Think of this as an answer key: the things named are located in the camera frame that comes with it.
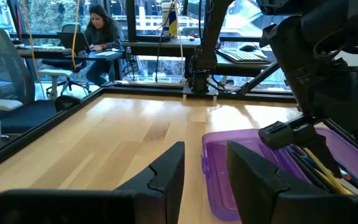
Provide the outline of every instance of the gray office chair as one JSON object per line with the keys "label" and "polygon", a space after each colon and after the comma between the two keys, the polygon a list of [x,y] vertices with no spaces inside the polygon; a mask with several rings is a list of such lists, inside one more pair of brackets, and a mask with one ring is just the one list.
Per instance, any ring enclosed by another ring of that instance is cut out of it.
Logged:
{"label": "gray office chair", "polygon": [[[71,22],[71,23],[67,23],[65,25],[63,25],[62,27],[62,32],[74,32],[75,31],[75,23]],[[81,25],[77,23],[77,32],[81,32]],[[80,70],[84,69],[86,67],[86,60],[80,60],[80,59],[76,59],[75,63],[76,63],[76,69],[74,69],[73,66],[73,62],[71,60],[62,60],[62,59],[43,59],[42,63],[45,65],[50,65],[53,66],[55,68],[58,69],[63,69],[63,70],[70,70],[74,73],[78,73],[80,72]],[[82,85],[80,83],[74,82],[70,79],[70,77],[66,78],[66,81],[64,82],[60,82],[57,84],[57,86],[63,86],[62,91],[60,92],[60,94],[62,95],[64,91],[66,91],[66,89],[68,88],[70,91],[72,91],[72,86],[80,86],[82,87]],[[86,84],[84,86],[84,88],[88,91],[88,93],[91,93],[90,88],[88,86],[88,84]],[[52,87],[49,87],[46,89],[47,91],[47,95],[50,94],[50,90],[52,89]]]}
{"label": "gray office chair", "polygon": [[35,101],[34,79],[0,29],[0,141],[1,135],[22,134],[56,113],[54,101]]}

